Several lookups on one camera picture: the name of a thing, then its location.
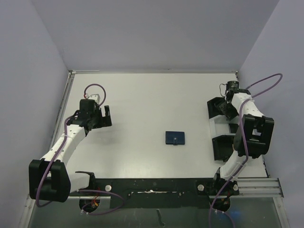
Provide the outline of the black white card tray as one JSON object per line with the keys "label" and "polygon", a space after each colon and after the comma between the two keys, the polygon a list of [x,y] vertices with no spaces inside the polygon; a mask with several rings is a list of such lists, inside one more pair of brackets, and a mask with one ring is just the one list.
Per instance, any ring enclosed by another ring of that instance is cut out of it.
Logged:
{"label": "black white card tray", "polygon": [[214,160],[226,162],[233,153],[232,144],[238,129],[238,114],[228,119],[214,107],[215,98],[207,102]]}

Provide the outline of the blue leather card holder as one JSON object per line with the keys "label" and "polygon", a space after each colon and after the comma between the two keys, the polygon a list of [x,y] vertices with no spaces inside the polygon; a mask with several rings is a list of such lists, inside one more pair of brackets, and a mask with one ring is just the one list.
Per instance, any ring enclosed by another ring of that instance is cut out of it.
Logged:
{"label": "blue leather card holder", "polygon": [[166,145],[185,145],[185,132],[166,131],[165,132]]}

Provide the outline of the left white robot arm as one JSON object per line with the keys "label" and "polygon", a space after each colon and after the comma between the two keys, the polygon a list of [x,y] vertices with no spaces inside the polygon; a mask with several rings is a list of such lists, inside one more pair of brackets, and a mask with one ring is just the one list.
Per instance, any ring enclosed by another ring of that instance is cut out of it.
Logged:
{"label": "left white robot arm", "polygon": [[93,190],[95,175],[89,171],[68,172],[66,165],[80,142],[93,129],[112,126],[109,106],[99,105],[97,94],[80,100],[79,109],[64,122],[64,132],[53,147],[28,167],[29,195],[36,201],[65,202],[70,193]]}

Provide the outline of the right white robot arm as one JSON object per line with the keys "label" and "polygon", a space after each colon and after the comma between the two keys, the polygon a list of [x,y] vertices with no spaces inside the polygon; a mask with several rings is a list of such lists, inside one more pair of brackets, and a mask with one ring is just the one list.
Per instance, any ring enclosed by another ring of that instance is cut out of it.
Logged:
{"label": "right white robot arm", "polygon": [[249,162],[267,154],[275,123],[238,81],[225,86],[223,96],[207,102],[214,160],[224,162],[214,176],[217,189],[232,188]]}

